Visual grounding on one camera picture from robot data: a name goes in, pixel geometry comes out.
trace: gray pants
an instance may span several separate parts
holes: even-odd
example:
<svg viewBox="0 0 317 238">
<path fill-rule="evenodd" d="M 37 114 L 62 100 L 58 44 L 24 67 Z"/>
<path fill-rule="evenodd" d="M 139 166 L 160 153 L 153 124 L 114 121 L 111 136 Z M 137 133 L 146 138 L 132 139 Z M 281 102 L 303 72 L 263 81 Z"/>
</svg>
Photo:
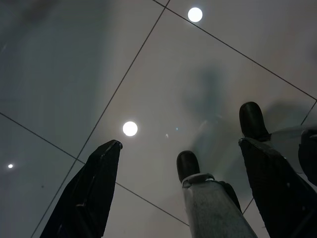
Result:
<svg viewBox="0 0 317 238">
<path fill-rule="evenodd" d="M 223 186 L 210 174 L 183 180 L 183 193 L 193 238 L 256 238 Z"/>
</svg>

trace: foot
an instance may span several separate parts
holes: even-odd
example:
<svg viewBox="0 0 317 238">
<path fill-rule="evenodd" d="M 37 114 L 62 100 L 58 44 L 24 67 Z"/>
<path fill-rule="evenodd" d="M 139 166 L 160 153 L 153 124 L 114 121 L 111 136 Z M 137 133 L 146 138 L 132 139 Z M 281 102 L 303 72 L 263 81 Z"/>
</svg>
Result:
<svg viewBox="0 0 317 238">
<path fill-rule="evenodd" d="M 240 108 L 239 118 L 241 130 L 245 137 L 259 140 L 269 136 L 258 104 L 254 102 L 243 104 Z"/>
<path fill-rule="evenodd" d="M 183 151 L 177 156 L 177 172 L 180 182 L 190 175 L 200 173 L 198 160 L 193 152 Z"/>
</svg>

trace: round ceiling light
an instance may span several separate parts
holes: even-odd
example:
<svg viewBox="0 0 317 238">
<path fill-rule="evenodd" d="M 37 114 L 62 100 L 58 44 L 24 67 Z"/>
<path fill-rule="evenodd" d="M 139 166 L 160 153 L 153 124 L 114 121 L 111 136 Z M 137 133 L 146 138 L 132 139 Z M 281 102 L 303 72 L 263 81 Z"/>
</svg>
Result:
<svg viewBox="0 0 317 238">
<path fill-rule="evenodd" d="M 134 136 L 137 131 L 138 126 L 132 121 L 128 121 L 123 125 L 123 133 L 127 136 Z"/>
<path fill-rule="evenodd" d="M 192 22 L 199 22 L 203 18 L 203 12 L 198 7 L 193 7 L 188 12 L 188 18 Z"/>
</svg>

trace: person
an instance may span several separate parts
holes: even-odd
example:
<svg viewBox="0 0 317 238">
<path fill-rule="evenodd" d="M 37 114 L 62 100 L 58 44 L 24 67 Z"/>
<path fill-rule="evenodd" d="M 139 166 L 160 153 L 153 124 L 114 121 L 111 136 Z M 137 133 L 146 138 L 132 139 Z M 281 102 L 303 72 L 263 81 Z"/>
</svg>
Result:
<svg viewBox="0 0 317 238">
<path fill-rule="evenodd" d="M 260 107 L 254 102 L 245 103 L 239 118 L 245 136 L 239 140 L 239 146 L 268 234 L 271 238 L 317 237 L 317 194 L 279 152 L 263 143 L 270 139 L 270 134 Z M 307 141 L 307 134 L 303 136 L 303 141 Z M 300 148 L 303 157 L 305 146 Z M 256 237 L 243 218 L 232 186 L 200 173 L 193 152 L 178 155 L 177 171 L 194 238 Z"/>
</svg>

